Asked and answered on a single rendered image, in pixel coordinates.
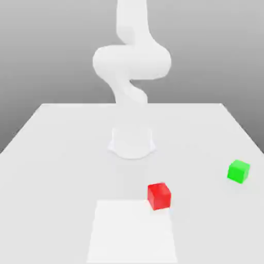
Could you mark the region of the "small green cube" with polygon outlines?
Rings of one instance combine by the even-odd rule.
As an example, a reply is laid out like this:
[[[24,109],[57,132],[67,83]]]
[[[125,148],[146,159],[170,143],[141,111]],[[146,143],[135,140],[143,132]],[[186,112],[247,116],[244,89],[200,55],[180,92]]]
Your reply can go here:
[[[242,184],[247,179],[249,170],[250,164],[235,160],[229,165],[227,178]]]

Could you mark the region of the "small red cube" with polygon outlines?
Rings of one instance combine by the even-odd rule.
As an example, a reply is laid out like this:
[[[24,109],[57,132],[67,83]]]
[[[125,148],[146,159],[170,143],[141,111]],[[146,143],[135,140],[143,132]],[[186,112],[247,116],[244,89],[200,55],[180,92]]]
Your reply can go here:
[[[170,208],[171,191],[165,183],[150,184],[147,187],[147,200],[153,210]]]

